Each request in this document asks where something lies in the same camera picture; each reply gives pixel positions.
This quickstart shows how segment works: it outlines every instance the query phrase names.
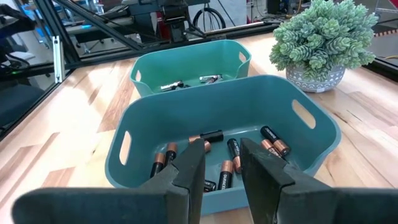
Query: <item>teal plastic bin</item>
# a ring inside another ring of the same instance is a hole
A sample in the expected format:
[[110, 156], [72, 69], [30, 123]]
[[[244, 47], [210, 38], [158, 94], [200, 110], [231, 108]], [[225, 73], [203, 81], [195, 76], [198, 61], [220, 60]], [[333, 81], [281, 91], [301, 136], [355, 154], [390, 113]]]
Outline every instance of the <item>teal plastic bin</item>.
[[[294, 100], [315, 119], [313, 129], [292, 109]], [[188, 137], [221, 129], [224, 141], [211, 145], [205, 168], [205, 178], [218, 184], [221, 163], [231, 159], [227, 140], [250, 138], [260, 144], [263, 125], [290, 146], [286, 159], [308, 175], [315, 175], [341, 139], [335, 121], [296, 86], [283, 78], [260, 75], [135, 101], [125, 110], [114, 135], [106, 176], [115, 187], [138, 187], [149, 179], [155, 154], [165, 153], [168, 142], [177, 142], [180, 154], [188, 146]], [[131, 145], [123, 165], [119, 154], [125, 132], [131, 136]], [[232, 186], [203, 194], [202, 215], [248, 206], [240, 175], [234, 173]]]
[[160, 87], [177, 81], [202, 85], [199, 77], [223, 75], [223, 80], [247, 77], [251, 54], [239, 42], [218, 40], [146, 54], [131, 72], [139, 94], [160, 93]]

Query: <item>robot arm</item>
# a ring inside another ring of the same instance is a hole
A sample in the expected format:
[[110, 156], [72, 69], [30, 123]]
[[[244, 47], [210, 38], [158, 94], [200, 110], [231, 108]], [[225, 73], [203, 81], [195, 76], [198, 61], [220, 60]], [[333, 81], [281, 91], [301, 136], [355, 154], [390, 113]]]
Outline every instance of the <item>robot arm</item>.
[[[20, 197], [16, 224], [199, 224], [204, 142], [196, 140], [138, 189], [40, 189]], [[334, 189], [250, 139], [241, 139], [242, 178], [255, 224], [398, 223], [398, 190]]]

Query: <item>patterned pot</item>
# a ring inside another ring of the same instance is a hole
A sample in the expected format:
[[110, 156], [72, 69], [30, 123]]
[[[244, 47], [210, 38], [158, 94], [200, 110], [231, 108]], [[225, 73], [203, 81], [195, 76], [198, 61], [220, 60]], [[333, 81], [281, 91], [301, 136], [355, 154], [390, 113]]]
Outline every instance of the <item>patterned pot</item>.
[[331, 90], [343, 79], [346, 69], [342, 66], [334, 67], [327, 75], [326, 81], [318, 82], [314, 80], [304, 80], [303, 68], [291, 66], [286, 68], [286, 78], [293, 84], [297, 85], [301, 90], [310, 93], [321, 93]]

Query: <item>succulent plant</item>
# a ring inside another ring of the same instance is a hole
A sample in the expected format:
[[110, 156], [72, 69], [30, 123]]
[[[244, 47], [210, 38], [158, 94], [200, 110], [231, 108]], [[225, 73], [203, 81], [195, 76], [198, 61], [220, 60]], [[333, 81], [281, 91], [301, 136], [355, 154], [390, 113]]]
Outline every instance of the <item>succulent plant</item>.
[[358, 68], [371, 63], [375, 55], [366, 50], [373, 38], [377, 17], [367, 15], [353, 0], [312, 0], [311, 7], [284, 22], [274, 31], [277, 44], [270, 60], [278, 70], [304, 68], [307, 80], [324, 81], [335, 66]]

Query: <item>light wood tabletop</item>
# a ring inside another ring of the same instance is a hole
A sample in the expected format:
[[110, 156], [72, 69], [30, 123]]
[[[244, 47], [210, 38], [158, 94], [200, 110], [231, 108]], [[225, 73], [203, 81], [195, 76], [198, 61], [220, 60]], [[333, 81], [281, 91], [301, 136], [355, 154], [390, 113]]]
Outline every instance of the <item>light wood tabletop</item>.
[[[249, 75], [285, 77], [269, 61], [272, 34], [239, 41], [252, 53]], [[32, 189], [112, 187], [104, 162], [124, 108], [140, 97], [129, 79], [134, 61], [74, 71], [0, 142], [0, 223], [11, 222], [13, 201]], [[347, 70], [336, 89], [309, 96], [342, 130], [340, 145], [316, 178], [333, 187], [398, 187], [397, 84], [359, 68]], [[201, 223], [252, 220], [242, 208], [205, 216]]]

